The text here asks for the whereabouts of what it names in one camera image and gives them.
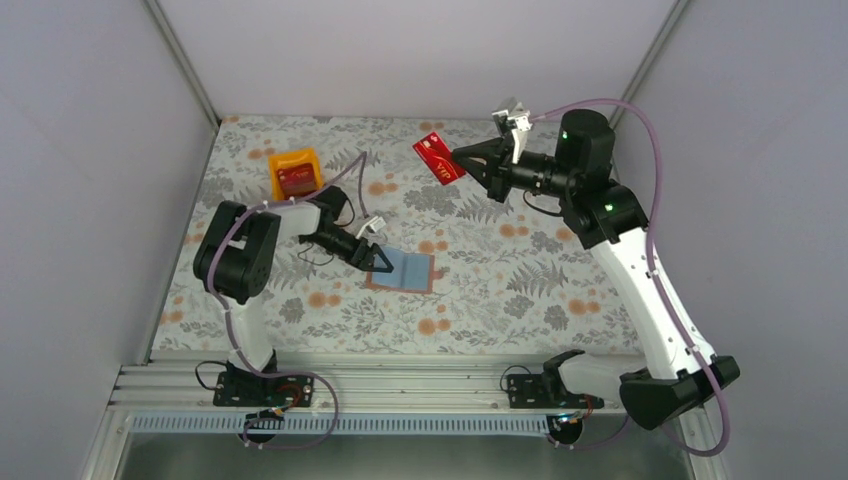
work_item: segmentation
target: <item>red object in yellow container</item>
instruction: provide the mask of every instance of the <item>red object in yellow container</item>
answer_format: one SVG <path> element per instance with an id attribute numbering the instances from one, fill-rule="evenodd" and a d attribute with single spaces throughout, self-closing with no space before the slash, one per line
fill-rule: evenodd
<path id="1" fill-rule="evenodd" d="M 311 147 L 270 155 L 268 167 L 271 169 L 271 193 L 276 201 L 309 195 L 324 186 L 321 163 Z"/>

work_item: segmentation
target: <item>black cable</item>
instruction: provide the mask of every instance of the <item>black cable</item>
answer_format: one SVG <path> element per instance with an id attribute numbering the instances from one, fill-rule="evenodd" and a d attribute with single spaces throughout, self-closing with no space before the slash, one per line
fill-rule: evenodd
<path id="1" fill-rule="evenodd" d="M 197 383 L 199 383 L 200 386 L 203 387 L 204 389 L 211 390 L 211 391 L 214 392 L 216 389 L 214 387 L 210 387 L 210 386 L 206 385 L 205 383 L 203 383 L 203 379 L 200 378 L 200 372 L 197 371 L 197 369 L 199 369 L 203 365 L 220 365 L 224 368 L 227 368 L 227 364 L 224 363 L 224 362 L 217 362 L 215 360 L 204 360 L 204 361 L 202 361 L 202 362 L 200 362 L 200 363 L 198 363 L 197 365 L 194 366 L 194 376 L 197 378 Z"/>
<path id="2" fill-rule="evenodd" d="M 504 373 L 501 374 L 501 381 L 498 382 L 498 383 L 500 383 L 501 391 L 504 392 L 504 393 L 509 393 L 509 390 L 503 388 L 503 379 L 504 379 L 504 377 L 506 377 L 506 372 L 512 370 L 513 368 L 523 368 L 524 371 L 527 372 L 528 375 L 533 375 L 533 372 L 531 372 L 530 369 L 525 367 L 524 365 L 510 365 L 510 366 L 506 367 L 506 370 L 504 370 Z"/>
<path id="3" fill-rule="evenodd" d="M 326 261 L 326 262 L 324 262 L 324 263 L 315 263 L 315 262 L 313 262 L 312 260 L 308 260 L 306 257 L 304 257 L 304 256 L 303 256 L 303 254 L 304 254 L 304 253 L 306 253 L 306 252 L 308 252 L 308 251 L 310 251 L 310 250 L 312 250 L 312 247 L 314 247 L 314 246 L 315 246 L 315 244 L 314 244 L 314 243 L 310 243 L 310 244 L 309 244 L 309 246 L 308 246 L 308 247 L 306 247 L 306 250 L 303 250 L 303 251 L 301 251 L 301 252 L 297 252 L 297 258 L 299 258 L 300 260 L 303 260 L 303 261 L 304 261 L 304 262 L 306 262 L 306 263 L 311 263 L 312 265 L 315 265 L 316 267 L 323 267 L 324 265 L 329 265 L 329 264 L 330 264 L 330 262 L 332 262 L 333 260 L 335 260 L 335 259 L 336 259 L 336 256 L 335 256 L 335 255 L 330 254 L 330 259 L 329 259 L 329 260 L 327 260 L 327 261 Z"/>
<path id="4" fill-rule="evenodd" d="M 527 194 L 528 193 L 530 193 L 530 192 L 527 191 L 527 190 L 524 190 L 524 195 L 522 195 L 522 198 L 524 198 L 524 203 L 526 203 L 528 207 L 532 208 L 533 210 L 536 210 L 539 213 L 544 213 L 545 215 L 547 215 L 549 217 L 559 217 L 560 216 L 560 214 L 558 214 L 558 213 L 551 212 L 550 210 L 541 209 L 541 208 L 537 207 L 536 205 L 533 205 L 532 203 L 530 203 L 527 200 Z"/>
<path id="5" fill-rule="evenodd" d="M 345 223 L 344 225 L 339 225 L 342 228 L 349 227 L 350 224 L 353 223 L 354 220 L 356 220 L 356 210 L 353 209 L 353 202 L 350 201 L 349 197 L 347 199 L 347 204 L 350 205 L 350 213 L 353 214 L 353 218 L 351 218 L 350 221 Z"/>

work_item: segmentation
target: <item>table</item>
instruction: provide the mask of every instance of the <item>table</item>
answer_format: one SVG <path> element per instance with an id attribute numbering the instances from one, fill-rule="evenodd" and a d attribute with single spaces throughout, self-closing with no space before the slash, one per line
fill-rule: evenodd
<path id="1" fill-rule="evenodd" d="M 451 147 L 496 136 L 491 121 L 240 115 L 224 119 L 192 213 L 154 350 L 228 350 L 220 307 L 192 261 L 222 200 L 269 199 L 267 156 L 314 147 L 330 178 L 368 152 L 366 207 L 388 225 L 381 245 L 436 257 L 429 295 L 365 288 L 341 260 L 315 266 L 281 238 L 261 294 L 272 344 L 291 352 L 393 354 L 637 353 L 617 292 L 559 218 L 528 208 L 520 191 L 499 204 L 470 176 L 441 186 L 412 150 L 436 130 Z M 556 124 L 539 124 L 528 149 L 552 153 Z M 339 185 L 356 198 L 355 174 Z M 534 199 L 553 209 L 553 201 Z M 349 229 L 357 228 L 357 219 Z M 329 258 L 316 247 L 307 258 Z"/>

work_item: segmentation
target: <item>red card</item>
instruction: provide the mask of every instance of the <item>red card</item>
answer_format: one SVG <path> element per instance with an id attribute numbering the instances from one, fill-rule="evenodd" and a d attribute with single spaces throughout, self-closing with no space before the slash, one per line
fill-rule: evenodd
<path id="1" fill-rule="evenodd" d="M 465 170 L 451 160 L 450 148 L 439 137 L 438 133 L 430 133 L 419 140 L 412 148 L 421 157 L 421 160 L 424 160 L 424 163 L 427 164 L 442 185 L 447 185 L 465 175 Z"/>

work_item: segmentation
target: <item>floral pattern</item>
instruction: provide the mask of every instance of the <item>floral pattern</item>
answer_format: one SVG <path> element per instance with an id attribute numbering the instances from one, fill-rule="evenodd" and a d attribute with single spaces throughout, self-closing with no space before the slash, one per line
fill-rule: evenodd
<path id="1" fill-rule="evenodd" d="M 427 295 L 370 290 L 365 273 L 338 259 L 324 266 L 305 262 L 298 258 L 303 246 L 280 238 L 259 297 L 276 346 L 397 354 L 638 352 L 617 292 L 562 220 L 528 208 L 521 192 L 493 202 L 470 176 L 440 185 L 412 150 L 432 130 L 451 147 L 496 135 L 489 121 L 225 118 L 154 348 L 229 349 L 220 308 L 192 274 L 198 245 L 222 200 L 253 205 L 270 198 L 268 155 L 314 147 L 325 178 L 368 152 L 363 198 L 369 212 L 388 223 L 371 239 L 434 255 L 436 278 Z M 556 133 L 556 125 L 537 125 L 528 148 L 551 153 Z M 357 210 L 348 229 L 358 230 L 357 175 L 338 185 Z M 556 209 L 552 199 L 532 200 Z M 318 264 L 330 259 L 321 248 L 302 256 Z"/>

